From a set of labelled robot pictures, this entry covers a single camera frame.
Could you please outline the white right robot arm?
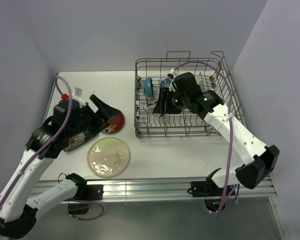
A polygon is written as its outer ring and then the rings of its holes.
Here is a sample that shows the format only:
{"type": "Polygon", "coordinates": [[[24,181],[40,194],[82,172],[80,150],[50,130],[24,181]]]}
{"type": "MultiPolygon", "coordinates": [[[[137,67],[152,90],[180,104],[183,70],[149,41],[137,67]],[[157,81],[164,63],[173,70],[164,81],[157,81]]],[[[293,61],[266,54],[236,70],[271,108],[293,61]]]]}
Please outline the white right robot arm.
{"type": "Polygon", "coordinates": [[[222,98],[212,90],[202,91],[195,76],[186,72],[176,76],[170,86],[160,88],[154,114],[176,114],[188,109],[215,128],[235,150],[242,163],[216,169],[207,177],[206,189],[217,195],[228,185],[254,189],[274,169],[279,156],[275,145],[268,146],[255,137],[229,110],[222,98]]]}

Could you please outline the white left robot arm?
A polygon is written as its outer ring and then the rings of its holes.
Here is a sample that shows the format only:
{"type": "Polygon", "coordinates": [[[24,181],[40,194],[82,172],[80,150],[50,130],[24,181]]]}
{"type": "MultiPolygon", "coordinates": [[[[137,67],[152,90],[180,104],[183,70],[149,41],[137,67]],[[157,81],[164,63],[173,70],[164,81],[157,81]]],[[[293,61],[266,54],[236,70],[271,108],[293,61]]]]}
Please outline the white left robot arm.
{"type": "Polygon", "coordinates": [[[60,100],[54,106],[53,114],[32,132],[16,171],[0,193],[1,236],[21,239],[42,215],[59,203],[87,199],[87,181],[76,173],[67,175],[58,185],[36,197],[30,197],[30,194],[62,151],[77,149],[121,114],[94,94],[90,100],[97,111],[79,98],[60,100]]]}

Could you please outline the dark bowl beige inside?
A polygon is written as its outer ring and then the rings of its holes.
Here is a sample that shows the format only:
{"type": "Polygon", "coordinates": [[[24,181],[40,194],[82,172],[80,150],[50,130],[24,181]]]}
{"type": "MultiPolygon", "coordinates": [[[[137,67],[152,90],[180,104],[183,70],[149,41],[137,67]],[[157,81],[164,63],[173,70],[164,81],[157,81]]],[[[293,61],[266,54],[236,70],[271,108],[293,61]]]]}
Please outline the dark bowl beige inside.
{"type": "Polygon", "coordinates": [[[171,85],[172,80],[170,78],[165,78],[164,80],[161,81],[160,83],[160,88],[169,88],[171,85]]]}

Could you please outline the light green cup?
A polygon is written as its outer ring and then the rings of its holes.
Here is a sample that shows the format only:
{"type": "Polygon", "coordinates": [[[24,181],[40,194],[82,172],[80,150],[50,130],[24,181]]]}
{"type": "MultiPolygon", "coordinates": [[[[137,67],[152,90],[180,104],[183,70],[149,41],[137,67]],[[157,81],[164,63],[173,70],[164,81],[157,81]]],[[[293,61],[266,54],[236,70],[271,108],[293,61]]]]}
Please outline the light green cup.
{"type": "Polygon", "coordinates": [[[204,88],[204,85],[203,85],[203,82],[202,82],[202,79],[200,79],[200,78],[195,78],[196,79],[196,82],[197,82],[197,84],[199,85],[199,87],[200,87],[200,89],[201,89],[201,91],[202,92],[204,92],[205,91],[205,88],[204,88]]]}

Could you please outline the clear glass cup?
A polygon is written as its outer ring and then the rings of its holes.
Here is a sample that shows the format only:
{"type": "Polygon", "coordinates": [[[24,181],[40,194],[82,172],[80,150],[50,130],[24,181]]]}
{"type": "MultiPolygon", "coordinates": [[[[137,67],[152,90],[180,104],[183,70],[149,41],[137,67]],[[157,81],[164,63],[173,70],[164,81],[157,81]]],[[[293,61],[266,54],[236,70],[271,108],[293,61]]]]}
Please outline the clear glass cup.
{"type": "Polygon", "coordinates": [[[150,119],[156,118],[156,114],[153,113],[154,108],[155,108],[155,105],[153,105],[153,104],[148,105],[146,108],[147,117],[150,119]]]}

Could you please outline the red floral round plate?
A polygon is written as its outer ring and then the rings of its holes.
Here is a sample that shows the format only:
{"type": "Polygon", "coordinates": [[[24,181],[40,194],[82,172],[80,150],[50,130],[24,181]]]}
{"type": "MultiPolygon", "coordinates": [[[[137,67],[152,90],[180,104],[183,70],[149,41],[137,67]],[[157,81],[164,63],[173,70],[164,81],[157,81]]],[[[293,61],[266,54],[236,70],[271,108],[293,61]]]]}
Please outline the red floral round plate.
{"type": "Polygon", "coordinates": [[[117,116],[110,119],[108,123],[109,126],[107,126],[104,130],[102,130],[102,133],[115,134],[116,132],[120,131],[125,124],[125,118],[123,113],[119,113],[117,116]]]}

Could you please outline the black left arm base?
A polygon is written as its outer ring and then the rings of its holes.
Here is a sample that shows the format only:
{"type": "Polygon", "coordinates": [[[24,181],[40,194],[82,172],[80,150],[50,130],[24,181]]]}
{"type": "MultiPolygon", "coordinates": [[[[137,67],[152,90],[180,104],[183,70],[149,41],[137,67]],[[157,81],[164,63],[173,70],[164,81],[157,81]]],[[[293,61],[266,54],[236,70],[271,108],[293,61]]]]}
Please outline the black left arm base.
{"type": "Polygon", "coordinates": [[[75,196],[66,200],[67,210],[70,217],[81,221],[91,221],[100,218],[104,212],[104,206],[99,203],[102,200],[104,186],[102,184],[88,184],[86,190],[80,196],[75,196]],[[89,210],[99,210],[98,215],[92,218],[83,218],[89,210]]]}

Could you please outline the blue ceramic bowl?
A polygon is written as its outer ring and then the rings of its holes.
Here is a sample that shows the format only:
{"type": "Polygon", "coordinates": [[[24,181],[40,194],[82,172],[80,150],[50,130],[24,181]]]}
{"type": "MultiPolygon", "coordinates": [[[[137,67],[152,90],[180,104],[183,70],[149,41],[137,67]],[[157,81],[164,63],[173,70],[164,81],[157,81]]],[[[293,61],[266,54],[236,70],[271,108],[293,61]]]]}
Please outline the blue ceramic bowl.
{"type": "Polygon", "coordinates": [[[154,98],[153,82],[152,82],[151,77],[145,78],[145,80],[143,82],[143,90],[144,90],[145,96],[147,96],[148,98],[151,98],[151,99],[154,98]]]}

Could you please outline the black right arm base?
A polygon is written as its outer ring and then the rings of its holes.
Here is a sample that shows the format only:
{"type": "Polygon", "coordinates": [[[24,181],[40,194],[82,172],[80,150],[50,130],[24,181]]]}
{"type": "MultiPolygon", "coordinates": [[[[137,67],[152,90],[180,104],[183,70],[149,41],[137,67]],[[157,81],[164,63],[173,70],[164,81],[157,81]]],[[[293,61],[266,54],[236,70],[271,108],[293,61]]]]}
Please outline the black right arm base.
{"type": "Polygon", "coordinates": [[[216,197],[219,199],[208,199],[204,201],[204,204],[209,212],[217,212],[221,204],[223,196],[223,188],[218,188],[212,181],[192,181],[191,187],[187,190],[187,193],[194,198],[209,198],[216,197]]]}

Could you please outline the black floral square plate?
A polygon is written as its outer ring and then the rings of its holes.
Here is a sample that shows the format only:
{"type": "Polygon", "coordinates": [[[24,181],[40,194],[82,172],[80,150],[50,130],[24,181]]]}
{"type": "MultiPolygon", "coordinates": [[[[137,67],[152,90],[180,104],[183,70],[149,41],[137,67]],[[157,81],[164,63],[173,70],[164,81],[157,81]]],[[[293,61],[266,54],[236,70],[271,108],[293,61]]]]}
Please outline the black floral square plate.
{"type": "Polygon", "coordinates": [[[72,152],[75,149],[79,148],[80,146],[86,144],[90,140],[96,137],[98,133],[92,133],[88,130],[84,132],[80,132],[79,134],[69,138],[68,146],[63,149],[64,152],[72,152]]]}

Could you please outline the large cream round plate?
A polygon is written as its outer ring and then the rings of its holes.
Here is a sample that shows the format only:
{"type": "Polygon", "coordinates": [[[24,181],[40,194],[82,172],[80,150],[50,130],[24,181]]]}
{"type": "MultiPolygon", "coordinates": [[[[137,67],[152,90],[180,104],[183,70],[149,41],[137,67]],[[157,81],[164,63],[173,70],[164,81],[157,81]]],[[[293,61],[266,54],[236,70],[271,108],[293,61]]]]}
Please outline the large cream round plate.
{"type": "Polygon", "coordinates": [[[87,154],[90,171],[100,178],[111,178],[123,172],[130,162],[130,149],[119,138],[105,137],[96,141],[87,154]]]}

